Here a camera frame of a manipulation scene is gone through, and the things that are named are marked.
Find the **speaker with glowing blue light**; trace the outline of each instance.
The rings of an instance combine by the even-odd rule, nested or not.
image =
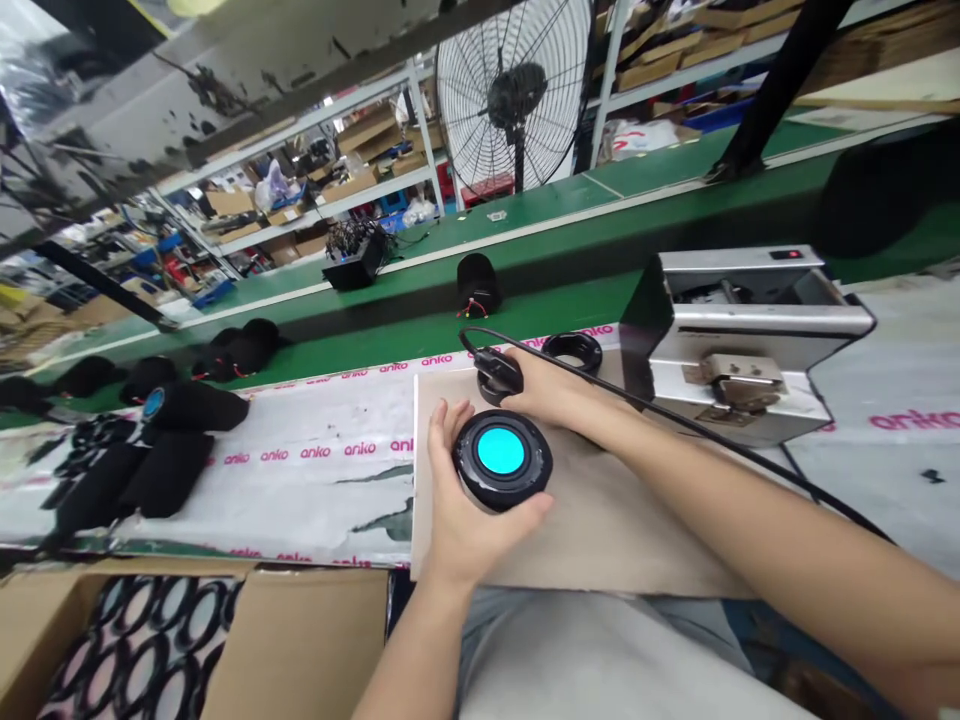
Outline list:
[[[453,446],[453,464],[471,494],[499,513],[546,488],[553,455],[530,420],[508,410],[488,410],[463,426]]]

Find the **black speaker foam sleeve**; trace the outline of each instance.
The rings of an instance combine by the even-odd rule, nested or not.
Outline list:
[[[100,388],[119,382],[125,376],[125,370],[118,368],[106,358],[88,355],[54,380],[53,391],[57,395],[68,397],[90,397]]]
[[[138,509],[146,518],[167,518],[179,512],[206,467],[213,442],[203,433],[162,433],[120,504]]]
[[[19,410],[28,415],[43,416],[53,404],[44,400],[50,388],[38,385],[30,378],[17,375],[0,381],[0,408]]]
[[[108,447],[57,506],[57,533],[69,537],[121,517],[120,496],[146,454],[147,448],[125,443]]]
[[[471,253],[457,265],[457,308],[490,315],[503,303],[503,292],[489,258]]]
[[[177,379],[177,368],[170,358],[161,356],[143,358],[133,366],[127,382],[120,388],[120,401],[142,405],[147,395],[164,383]]]
[[[240,328],[225,328],[217,333],[216,337],[200,351],[198,360],[190,370],[194,380],[213,380],[214,382],[229,382],[236,375],[233,374],[233,363],[227,356],[227,346],[240,337]]]
[[[204,432],[233,430],[250,403],[228,390],[195,380],[168,383],[154,390],[143,406],[143,419],[161,430]]]

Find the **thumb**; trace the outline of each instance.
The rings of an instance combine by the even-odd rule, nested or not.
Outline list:
[[[537,493],[524,500],[499,516],[500,537],[508,546],[515,545],[543,524],[551,507],[553,496],[546,493]]]

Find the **black pole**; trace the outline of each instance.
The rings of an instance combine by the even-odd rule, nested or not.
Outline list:
[[[787,35],[756,99],[743,116],[708,180],[736,180],[763,170],[761,153],[800,92],[853,0],[807,0]]]
[[[149,323],[156,325],[161,331],[176,330],[179,325],[167,318],[163,313],[147,302],[128,291],[119,283],[107,277],[97,268],[84,262],[79,256],[70,252],[53,240],[47,240],[33,248],[37,255],[45,257],[55,265],[59,265],[79,280],[83,280],[94,290],[106,295]]]

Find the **electrical wire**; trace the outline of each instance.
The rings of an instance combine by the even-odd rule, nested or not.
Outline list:
[[[513,345],[514,347],[519,348],[520,350],[523,350],[524,352],[530,353],[534,357],[538,357],[541,360],[546,360],[551,365],[555,365],[558,368],[566,370],[569,373],[573,373],[577,377],[583,380],[586,380],[588,383],[592,383],[597,387],[601,387],[604,390],[607,390],[608,392],[611,392],[614,395],[621,397],[632,404],[639,405],[645,410],[649,410],[652,413],[656,413],[657,415],[660,415],[661,417],[666,418],[667,420],[670,420],[671,422],[674,422],[677,425],[680,425],[681,427],[689,430],[692,433],[699,435],[700,437],[706,438],[707,440],[712,440],[713,442],[717,443],[717,445],[720,445],[721,447],[736,453],[740,457],[746,460],[749,460],[752,463],[756,463],[757,465],[762,467],[764,470],[771,472],[774,475],[780,478],[783,478],[784,480],[791,483],[792,485],[796,485],[797,487],[805,490],[806,492],[810,493],[810,496],[814,499],[815,502],[819,502],[824,505],[829,505],[831,508],[833,508],[840,514],[846,516],[849,520],[856,523],[857,525],[862,527],[864,530],[868,530],[869,532],[873,533],[877,537],[883,538],[887,542],[893,545],[896,545],[896,543],[893,542],[893,540],[885,532],[883,532],[883,530],[881,530],[879,527],[874,525],[873,522],[871,522],[866,516],[864,516],[854,508],[850,507],[839,498],[835,497],[834,495],[831,495],[829,492],[821,488],[819,485],[815,485],[811,481],[807,480],[805,477],[802,477],[802,475],[792,472],[784,467],[781,467],[780,465],[773,462],[772,460],[769,460],[763,457],[762,455],[755,453],[753,450],[750,450],[749,448],[744,447],[739,443],[735,443],[732,440],[725,438],[723,435],[720,435],[719,433],[716,433],[713,430],[710,430],[709,428],[704,427],[698,422],[695,422],[689,418],[686,418],[683,415],[679,415],[673,412],[672,410],[668,410],[667,408],[660,407],[659,405],[654,405],[652,402],[648,400],[644,400],[643,398],[639,398],[636,395],[631,395],[626,390],[619,388],[616,385],[613,385],[612,383],[609,383],[605,380],[601,380],[600,378],[592,377],[591,375],[588,375],[587,373],[582,372],[579,368],[571,367],[570,365],[567,365],[561,360],[557,360],[556,358],[552,358],[549,355],[545,355],[539,350],[535,350],[527,345],[524,345],[521,342],[514,340],[513,338],[507,337],[502,333],[498,333],[495,330],[489,330],[487,328],[477,327],[476,325],[471,325],[469,327],[465,327],[460,330],[458,335],[459,335],[461,344],[463,345],[464,348],[466,348],[467,352],[470,352],[473,355],[476,355],[478,350],[476,345],[470,342],[470,340],[467,338],[468,332],[481,332],[487,335],[491,335],[499,340],[502,340],[505,343],[508,343],[509,345]]]

